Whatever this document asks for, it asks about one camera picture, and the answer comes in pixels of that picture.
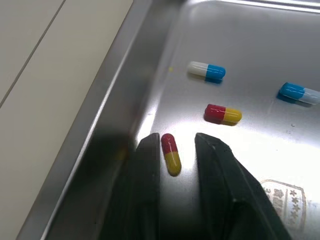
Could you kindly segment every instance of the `metal surface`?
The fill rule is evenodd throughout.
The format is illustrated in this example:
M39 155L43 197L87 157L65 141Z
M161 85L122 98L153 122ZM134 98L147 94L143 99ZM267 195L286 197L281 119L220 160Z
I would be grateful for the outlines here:
M96 239L123 157L150 133L174 135L182 164L161 156L160 230L200 229L197 132L220 138L262 183L294 239L320 236L320 105L277 96L284 82L320 90L320 3L135 0L18 239ZM226 68L221 84L190 61ZM204 121L207 104L242 111Z

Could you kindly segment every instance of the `stamped logo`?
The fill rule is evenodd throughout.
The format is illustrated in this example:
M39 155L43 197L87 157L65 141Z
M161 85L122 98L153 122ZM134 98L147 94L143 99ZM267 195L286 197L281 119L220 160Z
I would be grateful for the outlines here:
M304 190L275 180L264 180L261 185L282 222L289 229L302 231L306 220Z

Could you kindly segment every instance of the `yellow capsule half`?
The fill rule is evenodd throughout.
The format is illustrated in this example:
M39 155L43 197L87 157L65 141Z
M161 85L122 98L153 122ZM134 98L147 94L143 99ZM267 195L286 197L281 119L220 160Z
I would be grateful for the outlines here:
M181 172L181 162L179 153L177 151L171 151L164 155L166 168L171 176L176 177Z
M225 113L223 116L223 121L230 122L230 123L238 123L242 118L242 113L233 108L225 108Z

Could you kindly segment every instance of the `capsule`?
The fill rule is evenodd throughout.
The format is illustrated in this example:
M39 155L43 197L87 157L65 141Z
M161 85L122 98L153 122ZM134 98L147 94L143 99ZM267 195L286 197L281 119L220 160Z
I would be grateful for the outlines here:
M181 162L174 136L166 133L161 138L162 151L166 168L171 176L176 177L181 171Z
M281 87L279 93L307 104L315 105L320 103L320 92L289 82L286 82Z
M204 116L207 119L238 123L242 118L242 113L233 108L208 104Z
M188 65L188 72L205 77L205 80L221 80L226 75L226 70L221 66L192 61Z

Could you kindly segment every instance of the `white tile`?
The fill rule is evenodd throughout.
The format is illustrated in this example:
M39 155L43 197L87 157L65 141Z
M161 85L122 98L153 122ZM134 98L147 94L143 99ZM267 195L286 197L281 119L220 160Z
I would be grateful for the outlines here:
M17 236L132 0L67 0L0 108L0 239Z
M0 102L62 2L0 1Z

